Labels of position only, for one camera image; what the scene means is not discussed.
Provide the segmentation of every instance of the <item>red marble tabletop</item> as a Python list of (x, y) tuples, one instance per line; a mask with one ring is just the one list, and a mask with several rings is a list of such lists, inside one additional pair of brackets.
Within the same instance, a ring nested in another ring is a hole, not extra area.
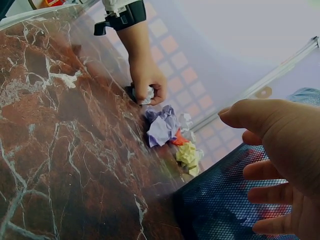
[(93, 26), (72, 6), (0, 31), (0, 240), (182, 239), (182, 172)]

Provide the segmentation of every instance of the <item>white sleeve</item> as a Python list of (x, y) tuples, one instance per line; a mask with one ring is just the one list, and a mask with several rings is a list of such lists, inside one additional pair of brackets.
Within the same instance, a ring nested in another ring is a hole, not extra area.
[(141, 0), (102, 0), (106, 11), (117, 13), (118, 9)]

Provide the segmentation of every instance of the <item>orange crumpled paper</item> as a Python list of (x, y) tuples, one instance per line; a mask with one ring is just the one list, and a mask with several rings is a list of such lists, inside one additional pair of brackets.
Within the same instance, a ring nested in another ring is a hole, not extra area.
[(186, 139), (182, 136), (180, 128), (176, 132), (175, 136), (176, 136), (176, 140), (171, 141), (171, 143), (176, 146), (183, 146), (185, 143), (189, 142), (188, 139)]

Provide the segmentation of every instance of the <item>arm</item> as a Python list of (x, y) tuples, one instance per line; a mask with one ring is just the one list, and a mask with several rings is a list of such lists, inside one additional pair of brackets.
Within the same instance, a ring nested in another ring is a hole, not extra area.
[(148, 25), (146, 21), (117, 32), (129, 58), (151, 57)]
[(111, 16), (110, 26), (117, 31), (129, 54), (130, 73), (138, 103), (141, 104), (147, 98), (149, 86), (154, 89), (154, 98), (150, 104), (162, 103), (167, 94), (167, 79), (151, 54), (143, 0), (102, 0), (102, 2), (108, 16)]

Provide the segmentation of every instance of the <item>blue mesh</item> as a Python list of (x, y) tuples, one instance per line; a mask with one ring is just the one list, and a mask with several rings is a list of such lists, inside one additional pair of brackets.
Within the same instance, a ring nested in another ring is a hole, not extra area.
[[(320, 106), (320, 91), (302, 88), (288, 97), (293, 102)], [(297, 240), (292, 235), (266, 236), (252, 231), (261, 219), (291, 212), (291, 206), (252, 204), (248, 191), (285, 183), (285, 180), (248, 181), (246, 165), (268, 159), (262, 146), (240, 145), (217, 164), (175, 193), (174, 211), (185, 239)]]

